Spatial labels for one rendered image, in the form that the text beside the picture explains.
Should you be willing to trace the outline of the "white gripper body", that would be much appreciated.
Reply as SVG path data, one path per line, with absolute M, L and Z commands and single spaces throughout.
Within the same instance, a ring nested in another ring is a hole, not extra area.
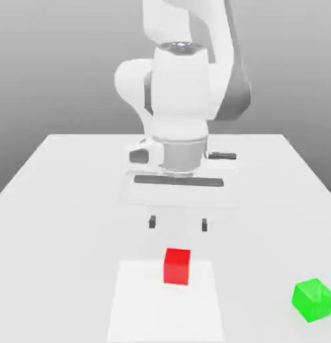
M 192 175 L 162 175 L 132 168 L 122 173 L 120 196 L 148 208 L 236 208 L 240 173 L 234 165 L 201 167 Z

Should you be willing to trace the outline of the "small green cube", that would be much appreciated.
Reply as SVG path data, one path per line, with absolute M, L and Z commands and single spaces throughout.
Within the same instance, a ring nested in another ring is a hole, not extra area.
M 318 278 L 296 283 L 291 304 L 308 322 L 331 314 L 331 290 Z

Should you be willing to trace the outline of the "small red cube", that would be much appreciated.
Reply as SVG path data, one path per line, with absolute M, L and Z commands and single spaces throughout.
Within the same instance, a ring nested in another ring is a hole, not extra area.
M 167 248 L 163 262 L 163 282 L 188 285 L 191 250 Z

